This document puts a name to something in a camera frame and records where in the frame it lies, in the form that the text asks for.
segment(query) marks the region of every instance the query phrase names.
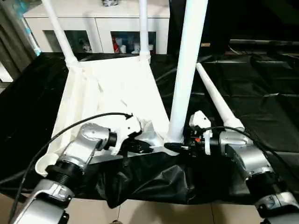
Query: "table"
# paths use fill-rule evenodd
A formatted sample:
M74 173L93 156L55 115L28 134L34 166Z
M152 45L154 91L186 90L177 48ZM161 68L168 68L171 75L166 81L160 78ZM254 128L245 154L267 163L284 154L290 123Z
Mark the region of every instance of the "table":
M131 55L78 54L79 60L100 60ZM299 173L299 60L288 56L208 56L199 59L220 93L246 130L257 136ZM152 57L151 68L168 115L177 59ZM50 138L67 78L60 53L42 53L23 74L0 94L0 179L23 170ZM212 125L222 121L196 73L187 119L202 110ZM299 184L269 155L274 169L286 180L295 196ZM30 191L40 177L32 173ZM19 180L0 188L13 196ZM252 198L234 164L224 157L170 157L149 154L123 161L90 165L76 197L105 199L113 208L126 199L200 204L212 201L251 204Z

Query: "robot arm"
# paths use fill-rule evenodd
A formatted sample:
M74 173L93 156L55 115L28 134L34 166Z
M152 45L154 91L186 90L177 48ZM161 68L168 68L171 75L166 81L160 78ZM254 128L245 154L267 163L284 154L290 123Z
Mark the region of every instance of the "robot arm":
M211 126L208 118L201 112L191 116L190 126L205 128ZM299 204L274 172L264 153L245 135L234 131L223 131L217 141L206 140L202 135L204 149L206 144L216 143L221 154L234 161L246 183L250 194L255 198L256 209L264 218L262 224L295 224L299 222Z
M97 124L84 124L69 143L55 165L46 168L48 175L35 187L13 224L66 224L69 215L65 208L75 196L86 167L95 151L114 147L116 133Z

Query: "black tarp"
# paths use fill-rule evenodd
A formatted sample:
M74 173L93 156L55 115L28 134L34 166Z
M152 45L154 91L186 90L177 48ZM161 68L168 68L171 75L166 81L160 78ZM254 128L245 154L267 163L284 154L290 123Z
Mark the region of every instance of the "black tarp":
M80 54L99 60L121 55ZM210 56L200 59L216 87L246 130L279 155L299 174L299 60L288 56ZM177 61L153 56L151 68L170 115ZM23 170L49 139L67 77L61 54L43 53L22 76L0 94L1 179ZM222 121L196 73L187 119L202 110L213 125ZM270 155L275 170L299 196L299 183ZM234 164L224 157L191 158L149 154L90 165L77 197L106 199L115 207L126 199L182 204L224 201L253 203L239 182ZM25 188L39 177L32 173ZM18 181L7 184L11 191Z

